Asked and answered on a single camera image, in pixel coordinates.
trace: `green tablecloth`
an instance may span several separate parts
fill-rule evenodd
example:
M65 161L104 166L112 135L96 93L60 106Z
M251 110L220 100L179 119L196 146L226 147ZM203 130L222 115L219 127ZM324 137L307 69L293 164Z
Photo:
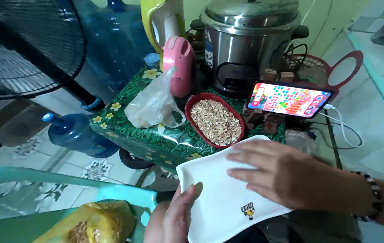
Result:
M189 121L178 128L168 128L162 125L151 128L135 128L124 114L124 109L135 96L142 91L152 80L142 78L144 71L151 68L143 68L130 80L112 103L102 111L94 113L90 119L90 125L94 131L112 140L131 154L144 160L162 166L168 171L175 172L175 167L188 160L213 154L219 149L208 145L196 133ZM205 92L216 93L209 88ZM245 100L231 99L221 96L239 114L242 113ZM184 103L178 102L178 108L184 110ZM280 124L274 135L262 132L262 125L246 133L243 139L262 134L271 140L285 143L285 125Z

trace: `pink container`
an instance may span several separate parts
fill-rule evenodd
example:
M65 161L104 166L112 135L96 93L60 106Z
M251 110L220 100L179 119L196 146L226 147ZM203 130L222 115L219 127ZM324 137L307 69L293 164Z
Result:
M183 37L170 36L163 47L163 70L169 70L172 66L177 68L170 87L174 97L184 98L190 94L194 62L195 54L190 43Z

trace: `smartphone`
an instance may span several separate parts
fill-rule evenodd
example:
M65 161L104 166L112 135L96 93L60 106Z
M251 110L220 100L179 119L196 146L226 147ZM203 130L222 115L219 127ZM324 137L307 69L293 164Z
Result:
M313 118L334 95L334 91L312 90L280 83L257 83L248 108Z

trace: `wheel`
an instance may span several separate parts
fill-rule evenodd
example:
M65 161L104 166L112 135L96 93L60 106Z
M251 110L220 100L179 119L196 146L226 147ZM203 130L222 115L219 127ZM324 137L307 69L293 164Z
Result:
M119 155L123 164L131 169L146 169L154 165L153 162L131 157L130 153L123 148L120 148Z

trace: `plastic bag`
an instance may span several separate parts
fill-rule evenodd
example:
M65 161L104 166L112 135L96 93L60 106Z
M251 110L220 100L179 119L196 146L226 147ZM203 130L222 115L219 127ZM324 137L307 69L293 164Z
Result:
M125 243L135 225L126 201L91 202L67 215L33 243Z
M172 67L151 81L124 109L127 119L136 128L149 128L160 123L170 128L176 128L184 124L186 117L177 107L174 97L169 91L171 76L175 70L177 68ZM173 112L182 115L181 123L175 121Z
M286 130L285 141L287 145L297 148L305 154L318 154L318 146L316 145L316 142L304 131Z

